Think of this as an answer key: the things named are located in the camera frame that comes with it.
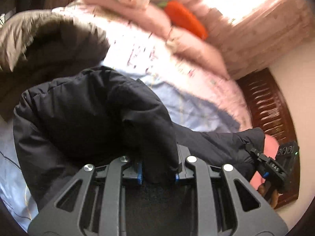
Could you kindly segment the person's right hand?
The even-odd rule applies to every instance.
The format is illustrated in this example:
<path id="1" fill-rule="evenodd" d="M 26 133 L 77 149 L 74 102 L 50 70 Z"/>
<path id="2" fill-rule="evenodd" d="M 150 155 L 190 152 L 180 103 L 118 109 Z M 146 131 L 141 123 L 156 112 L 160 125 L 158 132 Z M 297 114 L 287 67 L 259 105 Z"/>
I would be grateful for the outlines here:
<path id="1" fill-rule="evenodd" d="M 280 194 L 278 193 L 277 189 L 273 189 L 273 191 L 271 190 L 272 187 L 266 187 L 265 183 L 262 183 L 257 188 L 257 192 L 270 204 L 273 209 L 275 209 L 278 204 Z"/>

